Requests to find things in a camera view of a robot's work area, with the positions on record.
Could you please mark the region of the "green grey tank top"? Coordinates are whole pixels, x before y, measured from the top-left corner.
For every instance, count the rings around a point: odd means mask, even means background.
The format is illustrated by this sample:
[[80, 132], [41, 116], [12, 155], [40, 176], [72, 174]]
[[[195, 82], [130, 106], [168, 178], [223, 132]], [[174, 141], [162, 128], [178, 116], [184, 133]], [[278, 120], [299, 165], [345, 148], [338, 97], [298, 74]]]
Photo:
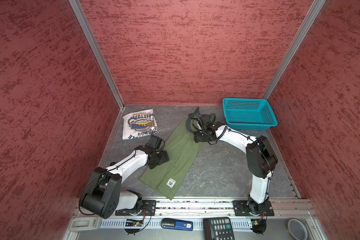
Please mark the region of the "green grey tank top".
[[189, 117], [185, 117], [166, 141], [164, 150], [169, 161], [153, 169], [146, 169], [140, 181], [172, 200], [193, 165], [203, 143], [196, 143]]

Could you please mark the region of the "white tank top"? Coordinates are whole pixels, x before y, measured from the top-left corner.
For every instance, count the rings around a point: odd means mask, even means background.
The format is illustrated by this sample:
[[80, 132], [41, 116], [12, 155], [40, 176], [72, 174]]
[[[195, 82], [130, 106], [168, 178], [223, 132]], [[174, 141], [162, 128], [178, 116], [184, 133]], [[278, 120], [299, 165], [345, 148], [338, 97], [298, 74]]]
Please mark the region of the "white tank top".
[[151, 135], [157, 131], [154, 109], [142, 110], [123, 116], [123, 140], [132, 140]]

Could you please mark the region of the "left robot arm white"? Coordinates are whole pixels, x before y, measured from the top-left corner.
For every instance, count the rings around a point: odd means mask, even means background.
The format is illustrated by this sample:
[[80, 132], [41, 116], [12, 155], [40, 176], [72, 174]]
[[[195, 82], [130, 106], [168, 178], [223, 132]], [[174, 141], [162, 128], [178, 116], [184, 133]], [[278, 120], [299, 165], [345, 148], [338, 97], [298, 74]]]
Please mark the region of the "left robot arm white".
[[170, 160], [167, 151], [138, 146], [126, 158], [107, 168], [96, 168], [86, 184], [80, 199], [79, 211], [83, 209], [103, 219], [116, 211], [140, 210], [142, 197], [133, 191], [122, 191], [122, 184], [143, 166], [153, 169]]

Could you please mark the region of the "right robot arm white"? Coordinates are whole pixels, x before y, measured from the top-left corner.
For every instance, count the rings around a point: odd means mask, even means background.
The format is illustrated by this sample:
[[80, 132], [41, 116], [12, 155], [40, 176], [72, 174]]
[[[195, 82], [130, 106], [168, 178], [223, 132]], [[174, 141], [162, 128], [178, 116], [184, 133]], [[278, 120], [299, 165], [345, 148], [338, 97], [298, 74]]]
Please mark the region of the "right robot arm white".
[[216, 144], [226, 142], [244, 152], [247, 166], [252, 174], [252, 186], [248, 196], [248, 211], [259, 216], [266, 211], [269, 202], [269, 185], [278, 159], [269, 140], [265, 136], [253, 137], [233, 130], [220, 122], [203, 124], [191, 123], [190, 131], [196, 143]]

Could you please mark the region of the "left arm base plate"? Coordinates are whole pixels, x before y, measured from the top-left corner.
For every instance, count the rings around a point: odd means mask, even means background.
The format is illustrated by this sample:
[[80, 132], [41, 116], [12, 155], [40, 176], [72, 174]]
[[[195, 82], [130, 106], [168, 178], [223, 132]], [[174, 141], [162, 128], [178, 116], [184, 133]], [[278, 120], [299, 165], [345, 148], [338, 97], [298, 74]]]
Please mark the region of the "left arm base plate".
[[138, 200], [132, 209], [116, 210], [115, 216], [124, 217], [143, 217], [154, 216], [157, 201], [155, 200]]

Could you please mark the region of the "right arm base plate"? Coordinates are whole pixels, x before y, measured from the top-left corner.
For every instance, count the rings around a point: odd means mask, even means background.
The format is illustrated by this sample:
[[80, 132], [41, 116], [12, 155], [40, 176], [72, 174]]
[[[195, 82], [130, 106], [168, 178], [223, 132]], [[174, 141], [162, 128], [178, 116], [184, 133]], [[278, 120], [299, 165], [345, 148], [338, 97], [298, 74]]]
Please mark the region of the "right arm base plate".
[[233, 201], [236, 217], [274, 217], [275, 213], [271, 202], [258, 204], [255, 201]]

